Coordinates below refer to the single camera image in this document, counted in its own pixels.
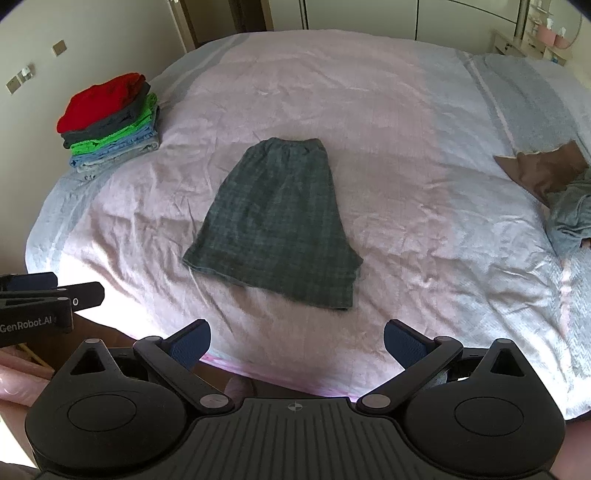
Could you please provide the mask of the wall switch plate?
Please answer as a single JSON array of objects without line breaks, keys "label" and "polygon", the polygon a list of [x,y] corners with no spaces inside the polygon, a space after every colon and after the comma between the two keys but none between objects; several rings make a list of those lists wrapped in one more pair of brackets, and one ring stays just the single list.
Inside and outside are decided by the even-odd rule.
[{"label": "wall switch plate", "polygon": [[64,40],[60,40],[52,46],[53,54],[58,57],[67,50],[67,46]]}]

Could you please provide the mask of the oval vanity mirror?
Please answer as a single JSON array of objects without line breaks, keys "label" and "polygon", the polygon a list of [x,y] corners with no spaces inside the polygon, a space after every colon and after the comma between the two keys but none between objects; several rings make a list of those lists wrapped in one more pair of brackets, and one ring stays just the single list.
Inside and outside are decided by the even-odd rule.
[{"label": "oval vanity mirror", "polygon": [[555,43],[550,47],[561,50],[569,48],[578,37],[582,24],[581,13],[566,0],[531,1],[528,22],[532,39],[537,39],[538,26],[548,17],[554,20],[553,31],[556,33]]}]

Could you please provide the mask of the blue folded garments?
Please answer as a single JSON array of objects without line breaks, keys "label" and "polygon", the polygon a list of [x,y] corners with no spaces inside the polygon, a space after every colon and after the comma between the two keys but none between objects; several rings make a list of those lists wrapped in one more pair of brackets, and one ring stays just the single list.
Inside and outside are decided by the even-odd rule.
[{"label": "blue folded garments", "polygon": [[130,133],[91,153],[74,154],[69,166],[78,172],[92,170],[98,165],[111,160],[133,158],[157,150],[159,134],[153,124],[146,124],[135,133]]}]

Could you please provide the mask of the dark green plaid shorts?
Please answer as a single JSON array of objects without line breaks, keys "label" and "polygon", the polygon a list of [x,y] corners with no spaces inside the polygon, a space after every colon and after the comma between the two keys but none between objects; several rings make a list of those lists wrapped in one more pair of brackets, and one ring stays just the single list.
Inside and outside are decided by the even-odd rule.
[{"label": "dark green plaid shorts", "polygon": [[270,138],[249,147],[182,261],[318,308],[351,309],[363,260],[346,238],[324,144]]}]

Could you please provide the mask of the pink tissue box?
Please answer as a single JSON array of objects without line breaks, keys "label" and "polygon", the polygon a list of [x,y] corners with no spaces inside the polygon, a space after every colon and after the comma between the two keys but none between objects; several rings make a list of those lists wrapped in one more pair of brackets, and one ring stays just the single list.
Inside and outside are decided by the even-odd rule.
[{"label": "pink tissue box", "polygon": [[556,33],[553,31],[554,20],[548,17],[544,23],[538,26],[537,39],[546,46],[553,46]]}]

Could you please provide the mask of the pink and grey bedspread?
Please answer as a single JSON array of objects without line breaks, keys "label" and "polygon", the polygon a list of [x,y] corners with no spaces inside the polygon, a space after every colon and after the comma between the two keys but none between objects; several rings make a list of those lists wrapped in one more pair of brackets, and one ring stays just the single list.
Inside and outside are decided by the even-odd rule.
[{"label": "pink and grey bedspread", "polygon": [[133,338],[211,325],[205,359],[323,396],[400,371],[398,318],[468,347],[513,340],[563,415],[590,408],[590,255],[500,156],[575,141],[590,91],[547,61],[344,31],[242,34],[154,78],[159,146],[70,171],[30,272],[97,281]]}]

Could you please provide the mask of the grey-blue crumpled garment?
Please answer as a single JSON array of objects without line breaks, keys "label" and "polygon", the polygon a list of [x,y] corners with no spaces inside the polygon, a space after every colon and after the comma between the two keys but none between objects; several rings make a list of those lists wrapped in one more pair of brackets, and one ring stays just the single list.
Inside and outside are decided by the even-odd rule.
[{"label": "grey-blue crumpled garment", "polygon": [[590,169],[561,192],[550,193],[545,230],[555,253],[565,258],[590,240]]}]

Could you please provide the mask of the green folded garment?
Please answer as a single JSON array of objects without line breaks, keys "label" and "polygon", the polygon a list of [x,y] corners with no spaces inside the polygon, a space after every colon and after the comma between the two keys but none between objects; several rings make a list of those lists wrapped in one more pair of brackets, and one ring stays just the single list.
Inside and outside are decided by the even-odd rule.
[{"label": "green folded garment", "polygon": [[73,155],[88,154],[98,149],[105,147],[113,142],[123,139],[124,137],[135,135],[142,129],[152,128],[157,114],[158,97],[155,93],[149,93],[140,110],[140,114],[136,120],[130,125],[123,127],[114,133],[106,135],[98,139],[84,140],[74,143],[69,147]]}]

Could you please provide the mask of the brown cloth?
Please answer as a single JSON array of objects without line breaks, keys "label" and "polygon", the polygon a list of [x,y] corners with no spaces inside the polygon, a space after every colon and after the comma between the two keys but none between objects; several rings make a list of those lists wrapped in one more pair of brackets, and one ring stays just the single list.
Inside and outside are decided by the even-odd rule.
[{"label": "brown cloth", "polygon": [[550,206],[551,194],[564,191],[589,168],[574,140],[552,151],[519,152],[514,157],[495,156],[494,159],[513,182],[546,207]]}]

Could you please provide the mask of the dark grey folded garment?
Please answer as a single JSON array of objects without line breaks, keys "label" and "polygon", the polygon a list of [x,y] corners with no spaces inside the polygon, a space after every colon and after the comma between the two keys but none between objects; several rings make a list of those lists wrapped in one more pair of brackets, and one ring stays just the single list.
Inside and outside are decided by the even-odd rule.
[{"label": "dark grey folded garment", "polygon": [[138,119],[150,88],[150,84],[145,82],[133,101],[126,107],[102,120],[98,120],[97,122],[90,124],[85,129],[72,130],[62,133],[62,146],[66,149],[69,149],[75,143],[101,139],[131,125]]}]

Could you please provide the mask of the wooden door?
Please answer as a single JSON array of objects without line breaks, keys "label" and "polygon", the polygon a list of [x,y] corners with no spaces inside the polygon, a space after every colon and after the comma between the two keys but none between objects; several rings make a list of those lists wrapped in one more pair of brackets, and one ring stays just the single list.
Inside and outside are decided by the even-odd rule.
[{"label": "wooden door", "polygon": [[197,49],[200,42],[197,39],[186,2],[184,0],[169,0],[168,5],[184,51],[188,53]]}]

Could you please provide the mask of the white wardrobe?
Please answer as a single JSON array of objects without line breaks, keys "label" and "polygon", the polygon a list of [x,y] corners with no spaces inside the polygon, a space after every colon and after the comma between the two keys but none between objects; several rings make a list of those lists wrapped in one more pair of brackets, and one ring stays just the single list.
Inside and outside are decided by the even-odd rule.
[{"label": "white wardrobe", "polygon": [[338,29],[411,39],[471,53],[492,49],[493,35],[523,31],[529,3],[517,0],[274,0],[273,29]]}]

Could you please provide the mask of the red folded garment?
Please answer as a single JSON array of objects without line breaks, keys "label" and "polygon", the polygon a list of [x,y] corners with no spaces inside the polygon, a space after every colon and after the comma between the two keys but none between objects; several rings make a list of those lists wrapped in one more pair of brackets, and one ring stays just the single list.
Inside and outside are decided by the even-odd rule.
[{"label": "red folded garment", "polygon": [[114,77],[75,94],[56,124],[59,134],[84,130],[127,107],[145,85],[145,76],[137,72]]}]

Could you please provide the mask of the wall switch with plug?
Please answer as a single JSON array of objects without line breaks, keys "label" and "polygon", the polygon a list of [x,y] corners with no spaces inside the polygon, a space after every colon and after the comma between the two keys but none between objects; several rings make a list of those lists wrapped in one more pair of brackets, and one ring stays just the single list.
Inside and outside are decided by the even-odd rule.
[{"label": "wall switch with plug", "polygon": [[6,89],[10,95],[13,95],[24,83],[31,80],[35,75],[35,67],[33,64],[23,67],[15,76],[13,76],[7,83]]}]

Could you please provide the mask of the white nightstand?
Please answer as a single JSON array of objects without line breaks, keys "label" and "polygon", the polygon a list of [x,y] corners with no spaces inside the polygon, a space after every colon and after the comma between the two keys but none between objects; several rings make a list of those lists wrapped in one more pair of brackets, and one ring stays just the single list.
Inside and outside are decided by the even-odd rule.
[{"label": "white nightstand", "polygon": [[565,66],[572,57],[569,50],[547,46],[537,39],[532,39],[530,35],[527,35],[526,39],[520,39],[499,30],[493,31],[492,51],[506,56],[548,60],[561,66]]}]

